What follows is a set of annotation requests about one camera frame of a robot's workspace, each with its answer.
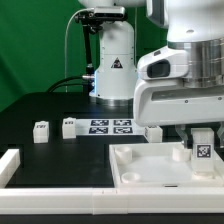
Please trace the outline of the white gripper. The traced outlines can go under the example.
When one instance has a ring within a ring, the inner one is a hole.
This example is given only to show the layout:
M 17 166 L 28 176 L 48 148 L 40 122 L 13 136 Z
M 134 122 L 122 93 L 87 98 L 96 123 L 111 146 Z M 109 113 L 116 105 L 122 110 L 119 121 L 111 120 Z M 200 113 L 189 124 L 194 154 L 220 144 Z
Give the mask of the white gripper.
M 224 148 L 224 86 L 183 88 L 180 79 L 139 79 L 134 92 L 133 116 L 139 126 L 176 125 L 175 131 L 187 147 L 185 125 L 220 122 L 219 147 Z

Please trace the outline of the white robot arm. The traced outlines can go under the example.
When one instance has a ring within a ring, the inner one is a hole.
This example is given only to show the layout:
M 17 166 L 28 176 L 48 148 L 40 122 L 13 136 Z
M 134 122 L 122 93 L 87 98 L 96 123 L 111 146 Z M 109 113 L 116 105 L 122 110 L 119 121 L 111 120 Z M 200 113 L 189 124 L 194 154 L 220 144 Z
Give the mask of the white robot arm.
M 224 147 L 224 0 L 139 0 L 134 119 L 141 126 L 218 122 Z

